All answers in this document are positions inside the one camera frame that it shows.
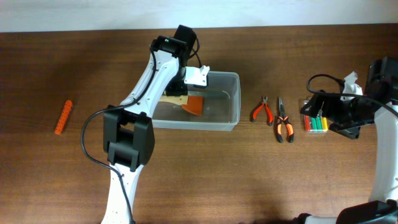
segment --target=pliers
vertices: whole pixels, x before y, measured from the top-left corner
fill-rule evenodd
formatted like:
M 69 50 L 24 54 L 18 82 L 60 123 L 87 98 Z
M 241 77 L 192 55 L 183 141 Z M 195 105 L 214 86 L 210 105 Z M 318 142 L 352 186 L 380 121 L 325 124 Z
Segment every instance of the pliers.
M 289 136 L 288 136 L 287 140 L 290 143 L 292 143 L 293 140 L 294 140 L 293 126 L 292 126 L 292 123 L 290 123 L 289 117 L 286 116 L 286 114 L 285 114 L 285 107 L 284 107 L 284 105 L 282 103 L 282 98 L 279 97 L 279 117 L 278 117 L 278 119 L 276 121 L 276 136 L 277 136 L 277 139 L 278 139 L 278 141 L 280 143 L 282 143 L 284 141 L 284 139 L 282 138 L 282 135 L 280 133 L 280 128 L 282 126 L 282 122 L 284 122 L 286 124 L 286 128 L 287 128 L 287 131 L 289 133 Z
M 274 122 L 274 117 L 272 116 L 272 112 L 271 112 L 271 110 L 268 107 L 267 100 L 268 100 L 268 97 L 261 96 L 260 103 L 252 110 L 252 112 L 250 114 L 250 121 L 251 122 L 256 122 L 257 114 L 264 107 L 266 109 L 266 113 L 267 113 L 267 117 L 268 117 L 267 124 L 269 126 L 272 126 L 272 123 Z

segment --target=orange object in bin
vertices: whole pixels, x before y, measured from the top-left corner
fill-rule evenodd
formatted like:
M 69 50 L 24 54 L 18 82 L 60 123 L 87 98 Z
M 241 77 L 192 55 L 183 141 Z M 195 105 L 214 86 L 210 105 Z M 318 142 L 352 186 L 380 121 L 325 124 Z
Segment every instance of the orange object in bin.
M 65 102 L 65 105 L 63 106 L 62 114 L 61 114 L 60 119 L 58 120 L 57 127 L 55 128 L 55 134 L 62 133 L 63 127 L 65 126 L 65 123 L 67 122 L 67 119 L 69 117 L 71 110 L 72 110 L 72 101 L 67 100 Z

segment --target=red-handled pliers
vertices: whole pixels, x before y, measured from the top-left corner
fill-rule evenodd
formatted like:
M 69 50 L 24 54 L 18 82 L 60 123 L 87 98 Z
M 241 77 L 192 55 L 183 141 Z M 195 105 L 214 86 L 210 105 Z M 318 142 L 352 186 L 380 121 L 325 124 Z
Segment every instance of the red-handled pliers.
M 266 109 L 267 112 L 267 116 L 268 116 L 268 121 L 267 124 L 269 126 L 272 126 L 272 122 L 274 121 L 274 117 L 272 115 L 271 110 L 268 107 L 268 103 L 267 103 L 268 97 L 265 96 L 261 96 L 261 101 L 260 103 L 252 110 L 251 114 L 250 114 L 250 121 L 251 122 L 255 122 L 256 118 L 257 118 L 257 114 L 260 112 L 260 110 L 264 107 Z

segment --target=white plastic part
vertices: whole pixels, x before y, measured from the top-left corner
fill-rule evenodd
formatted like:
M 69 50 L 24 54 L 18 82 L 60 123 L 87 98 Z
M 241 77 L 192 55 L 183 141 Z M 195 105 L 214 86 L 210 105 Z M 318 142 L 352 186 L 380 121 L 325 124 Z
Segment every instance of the white plastic part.
M 337 218 L 321 218 L 310 216 L 305 220 L 305 224 L 336 224 Z
M 362 88 L 355 84 L 355 81 L 358 79 L 358 74 L 356 72 L 351 72 L 347 77 L 344 78 L 346 82 L 344 83 L 344 90 L 343 93 L 351 93 L 362 95 Z M 342 101 L 352 100 L 353 97 L 342 96 L 340 98 Z
M 395 111 L 398 106 L 387 104 Z M 374 115 L 377 128 L 376 178 L 369 201 L 398 200 L 398 118 L 385 108 Z
M 122 177 L 123 184 L 129 198 L 130 207 L 132 209 L 132 204 L 137 189 L 138 177 L 144 166 L 140 165 L 135 172 L 130 172 L 130 167 L 121 164 L 110 166 L 124 175 Z M 116 175 L 116 173 L 113 171 L 111 171 L 111 186 L 109 188 L 108 204 L 106 205 L 105 216 L 101 223 L 130 223 L 129 211 L 127 209 L 126 199 L 124 198 L 120 185 L 120 180 L 118 175 Z
M 201 68 L 185 67 L 185 84 L 207 86 L 207 74 L 210 71 L 209 66 Z
M 150 84 L 145 95 L 135 105 L 125 108 L 126 111 L 136 114 L 145 112 L 150 118 L 153 116 L 155 107 L 159 102 L 164 90 L 166 89 L 167 84 L 169 84 L 171 79 L 173 79 L 173 77 L 177 74 L 179 65 L 178 59 L 173 57 L 170 53 L 164 52 L 162 50 L 158 50 L 154 53 L 156 57 L 156 73 L 152 83 Z M 121 105 L 126 105 L 133 102 L 133 100 L 137 98 L 142 91 L 144 91 L 144 88 L 148 84 L 150 76 L 152 75 L 152 68 L 154 66 L 153 63 L 154 60 L 151 54 L 148 65 L 139 79 L 136 87 L 129 94 L 129 96 L 121 102 Z

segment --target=orange and black pliers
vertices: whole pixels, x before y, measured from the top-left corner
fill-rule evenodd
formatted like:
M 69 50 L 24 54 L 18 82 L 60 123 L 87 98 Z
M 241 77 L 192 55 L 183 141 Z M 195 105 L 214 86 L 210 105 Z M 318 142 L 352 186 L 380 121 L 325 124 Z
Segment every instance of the orange and black pliers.
M 266 109 L 267 112 L 267 116 L 268 116 L 268 121 L 267 124 L 269 126 L 272 126 L 272 122 L 274 122 L 274 117 L 272 116 L 272 112 L 268 107 L 268 103 L 267 103 L 268 97 L 265 96 L 261 96 L 261 101 L 260 103 L 253 109 L 253 111 L 250 114 L 250 121 L 251 122 L 255 122 L 256 118 L 257 118 L 257 114 L 260 112 L 260 110 L 264 107 Z
M 282 138 L 282 135 L 280 133 L 280 129 L 282 127 L 282 122 L 284 122 L 286 124 L 287 132 L 289 133 L 287 140 L 290 143 L 292 143 L 294 140 L 293 126 L 292 126 L 292 123 L 290 123 L 289 117 L 286 116 L 286 114 L 285 114 L 285 107 L 282 103 L 282 98 L 279 97 L 279 117 L 276 121 L 276 136 L 280 143 L 282 143 L 284 141 L 284 139 Z

